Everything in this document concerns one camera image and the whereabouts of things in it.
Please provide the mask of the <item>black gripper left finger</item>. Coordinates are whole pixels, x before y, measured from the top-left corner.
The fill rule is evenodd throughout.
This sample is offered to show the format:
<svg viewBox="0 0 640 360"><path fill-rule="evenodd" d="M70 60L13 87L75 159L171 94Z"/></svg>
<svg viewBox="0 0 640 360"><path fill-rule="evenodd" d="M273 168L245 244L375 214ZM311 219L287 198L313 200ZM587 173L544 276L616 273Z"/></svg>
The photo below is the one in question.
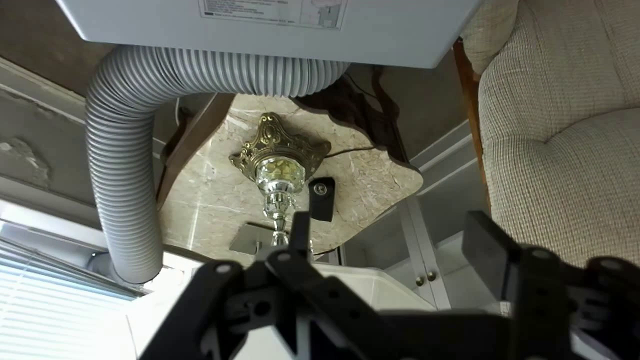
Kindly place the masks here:
<svg viewBox="0 0 640 360"><path fill-rule="evenodd" d="M295 211L287 236L287 248L302 257L310 255L310 214Z"/></svg>

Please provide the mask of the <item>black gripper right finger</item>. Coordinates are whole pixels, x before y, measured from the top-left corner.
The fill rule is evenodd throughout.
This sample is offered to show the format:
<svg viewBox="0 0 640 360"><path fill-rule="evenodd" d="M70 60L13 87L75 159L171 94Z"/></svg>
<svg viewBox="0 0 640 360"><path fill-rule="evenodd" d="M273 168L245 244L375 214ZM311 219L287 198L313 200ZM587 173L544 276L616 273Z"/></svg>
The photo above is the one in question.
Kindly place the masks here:
<svg viewBox="0 0 640 360"><path fill-rule="evenodd" d="M521 248L488 214L465 214L461 253L495 300L510 297L510 276Z"/></svg>

